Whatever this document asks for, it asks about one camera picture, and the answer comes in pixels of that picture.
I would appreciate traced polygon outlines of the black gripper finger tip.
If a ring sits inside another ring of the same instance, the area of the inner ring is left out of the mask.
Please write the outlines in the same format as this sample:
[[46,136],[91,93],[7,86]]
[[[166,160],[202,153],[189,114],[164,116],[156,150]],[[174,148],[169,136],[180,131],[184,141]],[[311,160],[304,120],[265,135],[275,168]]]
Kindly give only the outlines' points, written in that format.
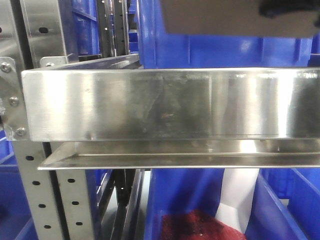
[[262,0],[259,5],[259,14],[266,18],[275,18],[296,12],[319,11],[319,0]]

